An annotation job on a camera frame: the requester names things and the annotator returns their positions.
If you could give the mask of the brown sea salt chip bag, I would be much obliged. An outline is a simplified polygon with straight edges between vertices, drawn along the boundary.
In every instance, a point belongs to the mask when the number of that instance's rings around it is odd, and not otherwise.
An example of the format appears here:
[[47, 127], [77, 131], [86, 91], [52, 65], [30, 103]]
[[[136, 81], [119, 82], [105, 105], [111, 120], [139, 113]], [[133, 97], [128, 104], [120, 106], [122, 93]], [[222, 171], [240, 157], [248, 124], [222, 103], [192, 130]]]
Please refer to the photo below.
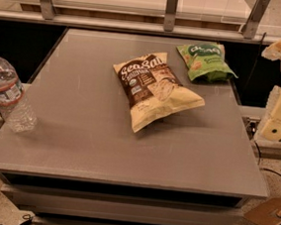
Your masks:
[[182, 85], [167, 58], [167, 53], [152, 53], [113, 65], [130, 103], [134, 133], [170, 114], [205, 105], [202, 96]]

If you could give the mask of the green chip bag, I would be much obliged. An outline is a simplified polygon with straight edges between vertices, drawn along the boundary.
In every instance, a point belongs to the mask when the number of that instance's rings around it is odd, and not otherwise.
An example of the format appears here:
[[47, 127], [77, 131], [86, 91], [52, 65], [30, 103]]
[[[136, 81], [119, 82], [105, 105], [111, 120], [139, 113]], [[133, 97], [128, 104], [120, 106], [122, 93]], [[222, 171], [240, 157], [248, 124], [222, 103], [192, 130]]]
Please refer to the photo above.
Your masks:
[[194, 44], [176, 47], [188, 67], [191, 81], [204, 79], [207, 82], [227, 81], [235, 73], [225, 62], [225, 46], [217, 43]]

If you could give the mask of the clear plastic water bottle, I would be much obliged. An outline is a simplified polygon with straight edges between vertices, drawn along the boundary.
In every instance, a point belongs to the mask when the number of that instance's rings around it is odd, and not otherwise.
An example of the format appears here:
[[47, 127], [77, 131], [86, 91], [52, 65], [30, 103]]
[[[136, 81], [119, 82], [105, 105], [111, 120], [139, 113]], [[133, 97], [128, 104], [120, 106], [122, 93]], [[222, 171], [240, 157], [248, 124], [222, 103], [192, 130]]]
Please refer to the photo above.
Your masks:
[[16, 133], [31, 131], [38, 123], [15, 67], [2, 57], [0, 57], [0, 115]]

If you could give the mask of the grey drawer cabinet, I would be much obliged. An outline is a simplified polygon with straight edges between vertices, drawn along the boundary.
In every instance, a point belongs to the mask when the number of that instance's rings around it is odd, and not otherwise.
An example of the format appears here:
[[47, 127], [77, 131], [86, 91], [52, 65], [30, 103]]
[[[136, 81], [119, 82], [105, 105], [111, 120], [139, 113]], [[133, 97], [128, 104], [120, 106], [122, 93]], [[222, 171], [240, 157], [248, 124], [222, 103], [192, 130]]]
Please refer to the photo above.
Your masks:
[[235, 197], [2, 171], [3, 194], [33, 225], [233, 225]]

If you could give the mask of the metal window frame rail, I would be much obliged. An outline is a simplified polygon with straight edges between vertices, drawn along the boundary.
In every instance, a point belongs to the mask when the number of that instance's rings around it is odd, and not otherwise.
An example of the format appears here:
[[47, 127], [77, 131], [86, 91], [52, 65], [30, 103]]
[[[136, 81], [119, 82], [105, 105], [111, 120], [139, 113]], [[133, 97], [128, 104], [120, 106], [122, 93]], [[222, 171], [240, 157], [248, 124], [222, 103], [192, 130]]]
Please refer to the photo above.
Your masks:
[[0, 0], [0, 19], [270, 44], [272, 0]]

